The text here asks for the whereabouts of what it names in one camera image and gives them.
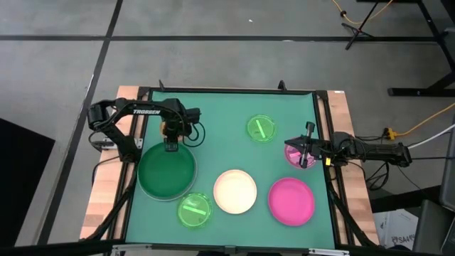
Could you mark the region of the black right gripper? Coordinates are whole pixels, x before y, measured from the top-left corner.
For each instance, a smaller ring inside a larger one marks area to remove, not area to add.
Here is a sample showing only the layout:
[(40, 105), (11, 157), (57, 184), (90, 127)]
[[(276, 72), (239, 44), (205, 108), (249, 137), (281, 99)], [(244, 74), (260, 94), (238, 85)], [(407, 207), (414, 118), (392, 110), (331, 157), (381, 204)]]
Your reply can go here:
[(312, 137), (314, 133), (315, 124), (313, 122), (306, 123), (306, 133), (301, 137), (294, 137), (286, 140), (284, 143), (289, 145), (291, 152), (299, 152), (301, 154), (300, 166), (303, 169), (308, 167), (308, 156), (311, 155), (313, 145), (319, 144), (319, 139)]

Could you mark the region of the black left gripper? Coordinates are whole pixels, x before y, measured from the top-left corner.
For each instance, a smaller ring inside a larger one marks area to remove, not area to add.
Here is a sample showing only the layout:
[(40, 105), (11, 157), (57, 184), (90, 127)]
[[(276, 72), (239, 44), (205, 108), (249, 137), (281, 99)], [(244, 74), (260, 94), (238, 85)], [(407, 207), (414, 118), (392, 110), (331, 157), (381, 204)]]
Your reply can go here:
[(178, 142), (183, 140), (183, 128), (184, 126), (182, 125), (179, 117), (173, 117), (165, 121), (165, 151), (178, 151)]

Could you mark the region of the small translucent pink plate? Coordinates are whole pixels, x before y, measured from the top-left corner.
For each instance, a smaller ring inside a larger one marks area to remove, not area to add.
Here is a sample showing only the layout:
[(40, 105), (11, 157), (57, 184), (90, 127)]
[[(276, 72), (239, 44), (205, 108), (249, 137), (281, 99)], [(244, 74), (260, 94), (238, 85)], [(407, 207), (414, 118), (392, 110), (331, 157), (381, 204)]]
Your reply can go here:
[[(302, 169), (302, 167), (300, 165), (302, 153), (300, 151), (298, 151), (294, 147), (286, 144), (284, 147), (284, 155), (285, 155), (286, 160), (292, 166), (294, 166), (298, 169)], [(316, 160), (312, 155), (309, 154), (306, 159), (307, 159), (307, 166), (306, 166), (307, 168), (311, 168), (312, 166), (314, 166), (316, 164)]]

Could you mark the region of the small translucent green plate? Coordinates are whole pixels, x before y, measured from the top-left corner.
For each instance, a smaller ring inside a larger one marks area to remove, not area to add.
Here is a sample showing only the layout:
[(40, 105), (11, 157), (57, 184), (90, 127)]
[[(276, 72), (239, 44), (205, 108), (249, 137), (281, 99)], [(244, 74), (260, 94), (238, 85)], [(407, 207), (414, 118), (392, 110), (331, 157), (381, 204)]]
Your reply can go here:
[(265, 114), (252, 116), (246, 124), (247, 134), (255, 142), (270, 142), (277, 133), (274, 120)]
[(203, 193), (189, 193), (182, 197), (177, 208), (177, 216), (184, 227), (202, 228), (213, 213), (209, 197)]

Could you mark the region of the opaque pink plastic plate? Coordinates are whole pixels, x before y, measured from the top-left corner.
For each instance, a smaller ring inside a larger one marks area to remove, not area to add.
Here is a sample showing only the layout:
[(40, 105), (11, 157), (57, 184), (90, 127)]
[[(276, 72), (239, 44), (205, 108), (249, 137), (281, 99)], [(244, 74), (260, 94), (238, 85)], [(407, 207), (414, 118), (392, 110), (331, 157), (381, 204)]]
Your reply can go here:
[(311, 219), (315, 200), (311, 189), (303, 181), (286, 177), (271, 186), (268, 206), (273, 217), (281, 224), (296, 227)]

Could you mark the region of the cream plastic plate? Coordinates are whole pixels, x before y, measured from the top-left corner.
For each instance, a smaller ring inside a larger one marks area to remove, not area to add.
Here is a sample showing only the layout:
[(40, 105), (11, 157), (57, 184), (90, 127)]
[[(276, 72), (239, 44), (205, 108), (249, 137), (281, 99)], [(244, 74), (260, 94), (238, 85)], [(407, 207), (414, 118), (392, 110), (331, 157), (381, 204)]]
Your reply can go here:
[(231, 169), (223, 172), (213, 186), (213, 197), (218, 207), (229, 214), (242, 214), (255, 204), (257, 186), (245, 171)]

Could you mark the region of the green table mat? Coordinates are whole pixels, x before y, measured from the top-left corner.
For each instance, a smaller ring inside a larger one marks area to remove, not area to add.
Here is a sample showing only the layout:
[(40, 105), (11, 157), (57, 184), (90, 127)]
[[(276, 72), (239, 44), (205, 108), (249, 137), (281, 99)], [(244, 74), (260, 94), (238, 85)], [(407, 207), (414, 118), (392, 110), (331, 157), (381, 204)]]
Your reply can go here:
[[(136, 188), (126, 234), (129, 243), (172, 245), (234, 245), (275, 248), (334, 248), (333, 226), (323, 166), (296, 169), (284, 156), (284, 142), (305, 132), (315, 122), (311, 95), (247, 95), (178, 93), (187, 108), (201, 111), (205, 141), (193, 149), (198, 175), (193, 191), (212, 196), (221, 173), (230, 169), (247, 172), (257, 185), (257, 199), (247, 212), (233, 215), (213, 208), (202, 228), (184, 227), (177, 216), (178, 201), (156, 201)], [(271, 117), (277, 133), (270, 142), (255, 142), (247, 134), (247, 121), (256, 114)], [(303, 181), (313, 192), (315, 211), (304, 225), (290, 227), (269, 212), (271, 185), (284, 177)]]

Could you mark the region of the black floor beam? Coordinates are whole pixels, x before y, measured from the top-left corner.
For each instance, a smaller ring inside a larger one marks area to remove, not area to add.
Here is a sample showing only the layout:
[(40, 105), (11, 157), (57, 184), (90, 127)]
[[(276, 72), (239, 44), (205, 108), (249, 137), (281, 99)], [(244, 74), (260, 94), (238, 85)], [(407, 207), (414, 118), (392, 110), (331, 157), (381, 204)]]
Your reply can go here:
[(394, 211), (403, 208), (420, 207), (423, 200), (439, 202), (441, 186), (432, 186), (421, 190), (372, 199), (370, 206), (373, 213)]

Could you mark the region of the black tripod stand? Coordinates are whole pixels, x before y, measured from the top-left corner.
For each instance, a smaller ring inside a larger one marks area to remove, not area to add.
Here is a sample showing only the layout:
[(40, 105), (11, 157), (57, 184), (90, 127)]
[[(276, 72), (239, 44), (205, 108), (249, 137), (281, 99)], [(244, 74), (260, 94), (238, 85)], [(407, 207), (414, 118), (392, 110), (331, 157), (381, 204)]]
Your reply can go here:
[(333, 0), (333, 3), (337, 6), (340, 17), (343, 18), (347, 23), (342, 23), (342, 27), (348, 28), (352, 32), (352, 36), (348, 41), (347, 45), (345, 46), (345, 50), (349, 50), (351, 46), (354, 44), (355, 40), (361, 36), (366, 37), (367, 39), (373, 38), (373, 35), (366, 33), (363, 31), (363, 27), (367, 22), (374, 19), (376, 16), (379, 16), (394, 0), (389, 0), (381, 9), (376, 11), (376, 8), (379, 4), (379, 0), (377, 0), (371, 10), (368, 12), (366, 17), (362, 21), (353, 21), (347, 16), (347, 11), (342, 9), (336, 2)]

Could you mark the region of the white cardboard box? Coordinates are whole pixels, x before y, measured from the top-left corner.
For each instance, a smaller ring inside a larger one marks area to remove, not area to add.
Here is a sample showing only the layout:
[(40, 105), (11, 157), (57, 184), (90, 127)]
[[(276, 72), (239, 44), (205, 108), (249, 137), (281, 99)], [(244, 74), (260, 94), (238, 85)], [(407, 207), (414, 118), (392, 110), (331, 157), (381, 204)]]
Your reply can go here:
[(374, 213), (373, 217), (380, 245), (386, 248), (402, 245), (412, 249), (418, 217), (404, 209)]

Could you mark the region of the black panel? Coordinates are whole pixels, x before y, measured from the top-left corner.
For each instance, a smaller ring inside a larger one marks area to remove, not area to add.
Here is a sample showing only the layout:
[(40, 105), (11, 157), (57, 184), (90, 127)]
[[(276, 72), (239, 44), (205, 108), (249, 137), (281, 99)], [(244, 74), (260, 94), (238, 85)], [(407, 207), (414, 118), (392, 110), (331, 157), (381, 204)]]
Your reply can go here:
[(0, 247), (15, 245), (54, 144), (0, 118)]

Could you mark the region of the grey chair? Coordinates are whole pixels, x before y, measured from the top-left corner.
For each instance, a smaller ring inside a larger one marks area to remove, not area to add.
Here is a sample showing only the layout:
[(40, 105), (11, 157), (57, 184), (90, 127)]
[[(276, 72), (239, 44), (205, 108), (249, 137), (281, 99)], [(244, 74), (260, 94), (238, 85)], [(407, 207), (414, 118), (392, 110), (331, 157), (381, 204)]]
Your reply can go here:
[(414, 252), (455, 256), (455, 129), (451, 132), (439, 200), (422, 202)]

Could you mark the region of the black rig beam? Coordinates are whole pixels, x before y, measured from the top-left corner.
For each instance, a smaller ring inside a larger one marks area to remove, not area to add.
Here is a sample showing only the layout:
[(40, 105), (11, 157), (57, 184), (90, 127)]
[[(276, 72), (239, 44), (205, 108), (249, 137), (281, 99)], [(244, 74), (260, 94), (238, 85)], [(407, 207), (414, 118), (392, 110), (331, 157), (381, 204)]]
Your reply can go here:
[(124, 244), (124, 240), (116, 239), (2, 247), (0, 256), (90, 256), (111, 252), (114, 246)]

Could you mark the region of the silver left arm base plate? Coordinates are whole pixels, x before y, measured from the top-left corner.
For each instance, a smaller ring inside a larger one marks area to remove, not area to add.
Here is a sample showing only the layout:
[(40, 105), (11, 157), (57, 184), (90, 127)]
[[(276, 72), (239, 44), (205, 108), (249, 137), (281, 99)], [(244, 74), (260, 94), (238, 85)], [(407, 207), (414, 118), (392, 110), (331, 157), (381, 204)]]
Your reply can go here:
[[(142, 149), (143, 147), (143, 139), (135, 138), (134, 142), (138, 149)], [(110, 149), (117, 149), (117, 145), (109, 138), (105, 137), (101, 142), (97, 143), (101, 149), (103, 150), (110, 150)]]

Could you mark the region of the black table frame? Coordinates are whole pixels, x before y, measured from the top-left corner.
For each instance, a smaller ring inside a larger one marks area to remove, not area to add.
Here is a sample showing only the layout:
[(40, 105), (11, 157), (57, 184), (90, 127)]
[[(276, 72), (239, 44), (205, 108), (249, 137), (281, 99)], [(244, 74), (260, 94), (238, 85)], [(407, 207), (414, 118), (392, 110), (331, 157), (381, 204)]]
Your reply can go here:
[[(139, 86), (120, 86), (117, 91), (117, 97), (132, 98), (134, 93), (136, 97), (141, 97), (141, 100), (144, 100), (146, 96), (153, 96), (153, 92), (160, 91), (161, 89), (157, 87), (139, 87)], [(229, 88), (189, 88), (189, 87), (168, 87), (165, 88), (162, 92), (190, 92), (190, 93), (218, 93), (218, 94), (247, 94), (247, 95), (275, 95), (275, 96), (285, 96), (285, 95), (305, 95), (310, 94), (315, 96), (318, 101), (318, 114), (324, 114), (324, 120), (321, 119), (321, 126), (323, 129), (323, 135), (328, 136), (329, 130), (334, 132), (347, 132), (351, 135), (354, 135), (353, 123), (350, 116), (350, 111), (348, 109), (348, 101), (344, 91), (335, 91), (335, 90), (254, 90), (254, 89), (229, 89)], [(143, 133), (146, 132), (144, 118), (135, 118), (135, 117), (123, 117), (119, 122), (119, 128), (122, 132), (134, 132), (134, 136), (142, 137)], [(101, 153), (100, 161), (106, 160), (109, 157), (113, 157), (114, 149), (108, 149), (107, 151)], [(347, 166), (340, 167), (335, 169), (331, 167), (328, 171), (336, 179), (332, 181), (332, 186), (337, 192), (340, 199), (344, 202), (346, 209), (349, 210), (349, 213), (356, 221), (356, 224), (359, 228), (365, 233), (365, 236), (368, 239), (379, 245), (379, 238), (377, 234), (377, 229), (375, 227), (375, 222), (373, 218), (373, 210), (370, 205), (370, 199), (368, 195), (367, 185), (364, 181), (364, 173), (360, 169), (360, 160), (352, 160), (352, 163), (348, 163)], [(96, 177), (95, 174), (95, 188), (92, 188), (90, 199), (87, 204), (87, 210), (85, 213), (85, 219), (82, 224), (82, 229), (80, 232), (81, 238), (86, 238), (88, 235), (91, 235), (95, 228), (102, 223), (107, 215), (108, 211), (112, 209), (114, 203), (118, 200), (118, 192), (124, 192), (126, 190), (127, 181), (129, 182), (132, 176), (133, 166), (130, 164), (121, 164), (117, 159), (107, 161), (101, 165), (101, 174), (100, 177)], [(119, 211), (118, 217), (115, 217), (112, 221), (113, 228), (108, 228), (108, 231), (113, 230), (113, 235), (103, 235), (102, 240), (111, 239), (123, 239), (127, 230), (128, 217), (130, 214), (129, 207), (132, 204), (132, 200), (127, 200), (125, 206), (122, 206)], [(335, 246), (357, 246), (361, 247), (360, 241), (357, 236), (354, 234), (353, 229), (348, 226), (348, 222), (343, 219), (343, 216), (339, 209), (335, 207), (334, 204), (330, 205), (331, 199), (328, 197), (328, 204), (331, 207), (329, 211), (330, 214), (335, 213), (333, 221), (335, 222), (335, 231), (334, 241)], [(152, 243), (151, 249), (156, 250), (204, 250), (205, 245), (165, 245), (165, 244), (156, 244)], [(279, 249), (271, 247), (259, 247), (259, 246), (243, 246), (243, 245), (234, 245), (232, 242), (227, 242), (226, 245), (211, 245), (210, 250), (221, 250), (226, 253), (234, 252), (249, 252), (249, 251), (265, 251), (271, 252), (278, 250), (279, 252), (286, 253), (298, 253), (303, 252), (303, 246), (297, 249), (287, 248)]]

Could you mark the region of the silver aluminium rail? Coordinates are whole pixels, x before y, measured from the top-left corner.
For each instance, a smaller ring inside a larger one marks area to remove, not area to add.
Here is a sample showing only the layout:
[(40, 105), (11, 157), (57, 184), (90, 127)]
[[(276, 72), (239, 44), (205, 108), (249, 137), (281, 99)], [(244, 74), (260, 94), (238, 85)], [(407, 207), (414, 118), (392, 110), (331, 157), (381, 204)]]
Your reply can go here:
[(125, 252), (135, 250), (183, 250), (183, 251), (216, 251), (226, 254), (241, 252), (263, 253), (299, 253), (303, 255), (324, 256), (350, 256), (347, 250), (330, 250), (315, 248), (275, 248), (275, 247), (242, 247), (234, 245), (209, 246), (209, 245), (171, 245), (171, 244), (117, 244), (112, 246), (112, 251)]

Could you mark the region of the black desk frame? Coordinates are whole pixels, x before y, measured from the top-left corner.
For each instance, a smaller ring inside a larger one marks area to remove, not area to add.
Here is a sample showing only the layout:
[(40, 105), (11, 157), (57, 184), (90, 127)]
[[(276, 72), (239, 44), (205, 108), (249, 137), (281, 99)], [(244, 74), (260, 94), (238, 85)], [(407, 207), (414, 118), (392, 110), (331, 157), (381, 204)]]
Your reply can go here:
[(391, 97), (455, 97), (455, 89), (449, 89), (450, 85), (455, 84), (455, 60), (452, 58), (449, 49), (445, 44), (444, 33), (438, 31), (422, 0), (418, 0), (417, 5), (422, 12), (434, 39), (446, 57), (451, 71), (429, 87), (390, 87), (387, 89), (387, 93)]

